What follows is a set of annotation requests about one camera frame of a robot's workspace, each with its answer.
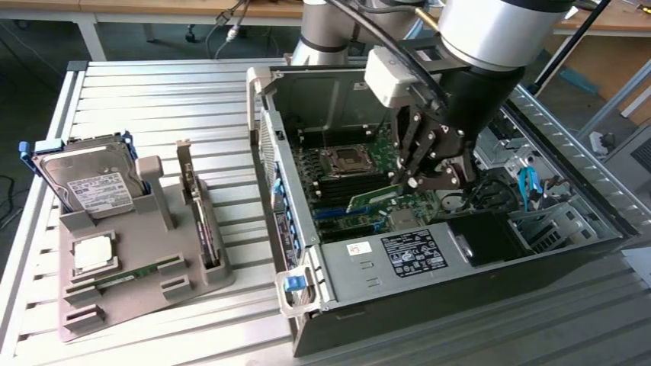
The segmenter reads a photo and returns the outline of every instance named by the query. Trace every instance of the motherboard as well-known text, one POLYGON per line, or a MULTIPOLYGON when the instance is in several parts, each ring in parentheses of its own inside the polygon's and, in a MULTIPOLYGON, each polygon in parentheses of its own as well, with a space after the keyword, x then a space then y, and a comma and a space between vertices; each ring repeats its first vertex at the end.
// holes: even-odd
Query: motherboard
POLYGON ((390 133, 389 128, 369 126, 331 133, 299 131, 294 160, 322 242, 419 227, 439 213, 433 191, 349 207, 353 197, 391 190, 397 151, 390 133))

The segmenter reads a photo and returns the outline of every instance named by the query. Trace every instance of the floor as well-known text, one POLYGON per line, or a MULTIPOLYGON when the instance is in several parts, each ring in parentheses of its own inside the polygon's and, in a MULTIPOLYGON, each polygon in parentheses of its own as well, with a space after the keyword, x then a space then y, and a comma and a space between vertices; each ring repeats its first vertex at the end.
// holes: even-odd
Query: floor
MULTIPOLYGON (((11 21, 0 21, 0 39, 23 60, 17 62, 6 47, 0 47, 0 175, 15 179, 13 214, 21 210, 27 198, 27 188, 33 173, 23 166, 18 157, 21 140, 37 141, 46 137, 50 117, 57 105, 58 89, 63 80, 69 60, 90 59, 85 41, 73 23, 35 21, 27 30, 17 28, 11 21), (13 32, 53 66, 47 66, 37 54, 17 40, 13 32)), ((210 26, 197 26, 195 34, 202 40, 210 26)), ((189 43, 185 38, 186 27, 157 24, 154 31, 158 41, 147 43, 143 28, 138 24, 102 24, 101 33, 111 60, 139 59, 205 59, 205 43, 189 43)), ((281 56, 291 53, 297 44, 299 29, 293 27, 251 27, 247 36, 239 37, 221 53, 223 58, 258 58, 281 56)), ((214 34, 215 50, 226 38, 226 30, 214 34)), ((525 82, 531 82, 546 64, 549 55, 542 54, 529 68, 525 82)), ((583 92, 563 79, 551 80, 542 93, 542 102, 567 127, 578 130, 594 116, 605 101, 583 92)), ((616 141, 624 141, 637 126, 618 114, 602 123, 598 130, 612 132, 616 141)), ((6 197, 10 181, 0 178, 0 197, 6 197)), ((0 206, 0 217, 5 216, 9 204, 0 206)), ((5 269, 11 251, 15 230, 19 226, 19 215, 6 227, 0 228, 0 272, 5 269)))

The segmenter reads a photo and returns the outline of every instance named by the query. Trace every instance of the cpu socket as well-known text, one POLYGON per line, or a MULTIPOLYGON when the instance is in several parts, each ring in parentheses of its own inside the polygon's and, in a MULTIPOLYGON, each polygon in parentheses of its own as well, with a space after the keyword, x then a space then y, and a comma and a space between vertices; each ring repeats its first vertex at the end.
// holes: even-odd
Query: cpu socket
POLYGON ((362 145, 329 147, 326 156, 335 176, 375 172, 374 161, 362 145))

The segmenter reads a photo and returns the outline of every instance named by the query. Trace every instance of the hard drive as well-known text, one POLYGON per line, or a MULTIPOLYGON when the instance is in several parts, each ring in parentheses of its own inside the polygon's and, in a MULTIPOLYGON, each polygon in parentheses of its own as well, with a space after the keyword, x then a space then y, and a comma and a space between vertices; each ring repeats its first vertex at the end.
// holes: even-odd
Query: hard drive
POLYGON ((62 140, 41 141, 31 154, 22 143, 21 157, 47 180, 69 212, 86 210, 101 219, 130 211, 133 199, 147 194, 129 133, 71 140, 66 145, 62 140))

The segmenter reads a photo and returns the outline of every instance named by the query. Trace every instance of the hard drive label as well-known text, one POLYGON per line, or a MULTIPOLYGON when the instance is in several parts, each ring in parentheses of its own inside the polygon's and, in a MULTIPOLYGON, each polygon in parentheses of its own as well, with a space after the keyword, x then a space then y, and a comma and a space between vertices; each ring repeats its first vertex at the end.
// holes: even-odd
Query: hard drive label
POLYGON ((91 214, 133 204, 130 190, 118 172, 71 181, 69 187, 91 214))
POLYGON ((449 266, 430 230, 382 238, 389 261, 399 277, 409 277, 449 266))

